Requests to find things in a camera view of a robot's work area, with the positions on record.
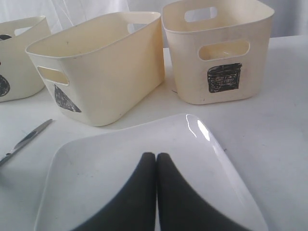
black triangle label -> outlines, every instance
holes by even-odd
[[[0,97],[9,93],[10,89],[11,87],[9,82],[5,79],[5,77],[0,75]]]
[[[69,97],[56,85],[54,85],[54,98],[59,107],[72,112],[81,112],[81,110],[69,99]]]

storage bin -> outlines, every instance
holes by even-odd
[[[217,16],[187,22],[189,11]],[[251,97],[264,76],[274,10],[257,0],[182,0],[163,8],[178,95],[206,104]]]
[[[129,33],[131,24],[145,24]],[[26,52],[63,114],[115,122],[165,76],[161,15],[106,14],[31,44]]]
[[[18,29],[27,27],[27,31],[15,35]],[[50,34],[45,16],[0,24],[0,102],[25,98],[44,88],[25,49]]]

scissor blade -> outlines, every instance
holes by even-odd
[[[26,146],[30,141],[32,141],[37,135],[39,135],[49,124],[52,123],[52,119],[49,119],[30,132],[26,137],[24,137],[18,144],[15,145],[11,153],[19,151],[21,148]]]

black marker drawing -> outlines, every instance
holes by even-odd
[[[81,112],[81,110],[69,99],[69,97],[56,85],[54,85],[54,98],[59,107],[72,112]]]
[[[2,75],[0,75],[0,97],[9,93],[10,89],[11,86],[9,82]]]
[[[239,88],[242,64],[214,66],[207,72],[210,93]]]

scissors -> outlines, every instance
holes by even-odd
[[[49,119],[30,132],[26,137],[24,137],[15,147],[7,153],[4,157],[0,157],[0,166],[6,163],[9,159],[11,159],[20,149],[25,147],[28,143],[30,143],[35,137],[37,137],[49,124],[52,123],[52,119]]]

